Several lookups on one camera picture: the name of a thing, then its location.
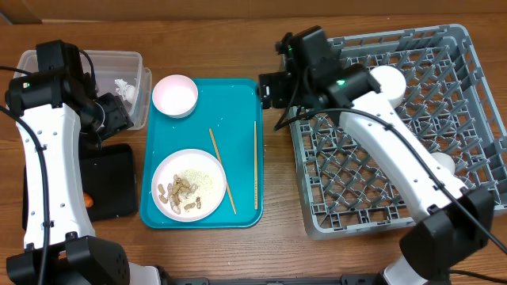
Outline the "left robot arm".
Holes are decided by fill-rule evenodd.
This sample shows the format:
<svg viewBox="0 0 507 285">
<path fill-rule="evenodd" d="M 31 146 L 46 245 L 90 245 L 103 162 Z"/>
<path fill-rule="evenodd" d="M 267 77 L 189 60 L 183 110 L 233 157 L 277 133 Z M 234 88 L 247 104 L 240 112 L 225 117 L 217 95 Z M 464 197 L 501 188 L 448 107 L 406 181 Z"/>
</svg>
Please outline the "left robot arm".
<svg viewBox="0 0 507 285">
<path fill-rule="evenodd" d="M 24 252 L 9 257 L 16 284 L 127 284 L 123 248 L 96 237 L 82 190 L 80 155 L 132 121 L 122 101 L 98 95 L 84 51 L 61 40 L 36 46 L 38 69 L 11 80 L 2 111 L 16 121 L 28 197 Z"/>
</svg>

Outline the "small white cup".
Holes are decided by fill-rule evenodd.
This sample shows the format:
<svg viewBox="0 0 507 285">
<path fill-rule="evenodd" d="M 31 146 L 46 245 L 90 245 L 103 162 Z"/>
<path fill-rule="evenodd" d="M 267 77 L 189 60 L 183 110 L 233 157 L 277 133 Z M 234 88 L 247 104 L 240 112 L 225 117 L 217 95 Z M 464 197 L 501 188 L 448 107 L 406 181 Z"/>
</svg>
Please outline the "small white cup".
<svg viewBox="0 0 507 285">
<path fill-rule="evenodd" d="M 434 152 L 431 153 L 431 156 L 432 160 L 429 168 L 437 177 L 450 177 L 455 175 L 456 164 L 450 155 Z"/>
</svg>

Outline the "white napkin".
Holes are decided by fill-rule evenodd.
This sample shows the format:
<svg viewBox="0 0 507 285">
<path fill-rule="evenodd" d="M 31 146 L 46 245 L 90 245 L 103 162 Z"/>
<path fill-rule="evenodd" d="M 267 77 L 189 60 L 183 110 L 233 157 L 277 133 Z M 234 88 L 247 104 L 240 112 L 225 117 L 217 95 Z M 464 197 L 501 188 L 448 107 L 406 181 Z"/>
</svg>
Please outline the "white napkin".
<svg viewBox="0 0 507 285">
<path fill-rule="evenodd" d="M 123 79 L 116 79 L 116 93 L 131 105 L 135 102 L 137 92 L 133 85 L 128 84 Z"/>
</svg>

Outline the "orange carrot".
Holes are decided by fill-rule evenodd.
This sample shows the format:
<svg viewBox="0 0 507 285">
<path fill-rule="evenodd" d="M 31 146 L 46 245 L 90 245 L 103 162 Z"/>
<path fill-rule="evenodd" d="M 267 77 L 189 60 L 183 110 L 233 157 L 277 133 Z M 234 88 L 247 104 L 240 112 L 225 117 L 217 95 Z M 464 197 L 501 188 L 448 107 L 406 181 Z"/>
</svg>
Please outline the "orange carrot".
<svg viewBox="0 0 507 285">
<path fill-rule="evenodd" d="M 86 208 L 92 207 L 93 206 L 92 197 L 85 192 L 83 193 L 83 197 L 84 197 L 84 203 L 85 203 Z"/>
</svg>

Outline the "pink bowl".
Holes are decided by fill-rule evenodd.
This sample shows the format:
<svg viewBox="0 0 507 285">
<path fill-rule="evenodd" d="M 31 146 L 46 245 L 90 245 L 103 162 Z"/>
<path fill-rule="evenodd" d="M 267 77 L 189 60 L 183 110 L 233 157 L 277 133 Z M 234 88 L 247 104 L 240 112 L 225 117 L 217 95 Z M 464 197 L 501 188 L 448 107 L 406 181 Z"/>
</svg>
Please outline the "pink bowl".
<svg viewBox="0 0 507 285">
<path fill-rule="evenodd" d="M 161 79 L 154 87 L 152 101 L 162 114 L 180 119 L 190 115 L 197 105 L 196 83 L 184 75 L 174 74 Z"/>
</svg>

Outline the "white bowl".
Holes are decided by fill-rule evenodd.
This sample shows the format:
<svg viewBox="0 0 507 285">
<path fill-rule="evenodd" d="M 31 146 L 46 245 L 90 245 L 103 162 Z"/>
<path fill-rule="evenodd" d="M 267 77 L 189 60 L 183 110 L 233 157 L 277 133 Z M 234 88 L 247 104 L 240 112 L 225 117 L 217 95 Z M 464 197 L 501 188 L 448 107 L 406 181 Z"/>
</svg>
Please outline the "white bowl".
<svg viewBox="0 0 507 285">
<path fill-rule="evenodd" d="M 370 74 L 380 84 L 381 92 L 391 107 L 398 107 L 406 92 L 406 79 L 403 73 L 392 66 L 378 66 L 373 68 Z"/>
</svg>

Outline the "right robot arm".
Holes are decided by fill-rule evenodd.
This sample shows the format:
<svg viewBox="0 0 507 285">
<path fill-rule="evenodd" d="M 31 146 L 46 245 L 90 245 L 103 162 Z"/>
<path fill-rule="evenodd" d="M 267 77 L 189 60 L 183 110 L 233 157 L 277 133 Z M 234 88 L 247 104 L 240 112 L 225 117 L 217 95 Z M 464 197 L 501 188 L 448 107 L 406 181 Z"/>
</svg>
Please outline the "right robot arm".
<svg viewBox="0 0 507 285">
<path fill-rule="evenodd" d="M 406 92 L 402 72 L 388 65 L 344 66 L 320 26 L 285 34 L 275 49 L 284 69 L 260 75 L 263 105 L 328 115 L 387 175 L 415 222 L 399 243 L 401 257 L 375 281 L 449 283 L 455 265 L 493 240 L 494 198 L 466 186 L 396 114 Z"/>
</svg>

